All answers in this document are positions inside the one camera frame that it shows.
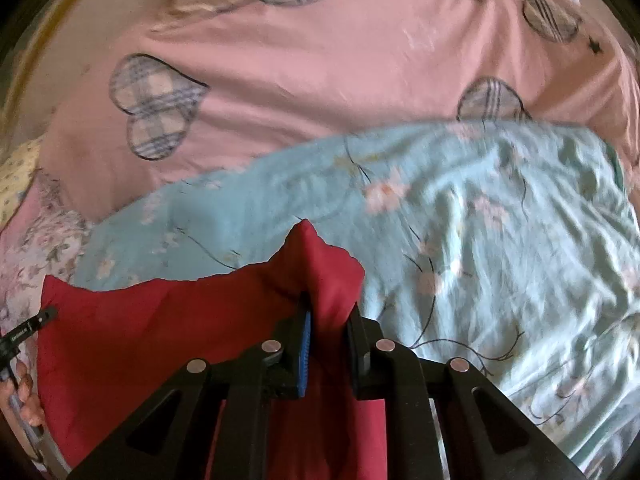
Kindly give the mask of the person's left hand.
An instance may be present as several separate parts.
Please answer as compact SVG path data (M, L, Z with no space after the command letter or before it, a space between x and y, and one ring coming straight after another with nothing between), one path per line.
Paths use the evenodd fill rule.
M14 387L11 379L2 379L1 381L1 407L11 408L9 400L12 394L16 393L22 404L21 420L33 427L43 425L44 411L39 396L35 393L34 381L29 374L28 367L20 359L15 361L14 375L18 385L17 388Z

